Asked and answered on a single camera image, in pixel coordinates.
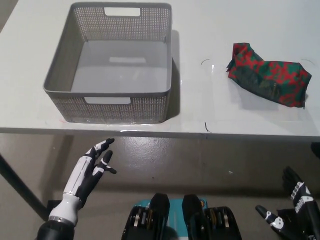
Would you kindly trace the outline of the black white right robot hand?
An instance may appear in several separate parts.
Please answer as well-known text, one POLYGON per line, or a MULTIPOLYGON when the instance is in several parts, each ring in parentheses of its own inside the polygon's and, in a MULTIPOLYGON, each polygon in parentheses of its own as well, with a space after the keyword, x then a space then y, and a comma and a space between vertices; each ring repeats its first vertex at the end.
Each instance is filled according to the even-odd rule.
POLYGON ((278 214, 262 205, 256 205, 255 210, 285 240, 318 240, 320 208, 306 183, 287 166, 283 169, 282 186, 289 193, 293 208, 279 210, 278 214))

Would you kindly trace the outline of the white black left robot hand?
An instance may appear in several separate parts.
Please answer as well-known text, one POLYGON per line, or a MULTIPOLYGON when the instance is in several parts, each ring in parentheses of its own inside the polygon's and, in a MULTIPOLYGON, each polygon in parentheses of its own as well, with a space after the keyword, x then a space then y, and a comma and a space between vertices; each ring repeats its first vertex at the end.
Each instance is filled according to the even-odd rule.
POLYGON ((51 210, 49 220, 63 222, 72 227, 77 225, 79 210, 84 207, 103 174, 117 173, 109 165, 113 152, 108 148, 114 141, 114 138, 103 140, 78 159, 63 190, 62 200, 51 210))

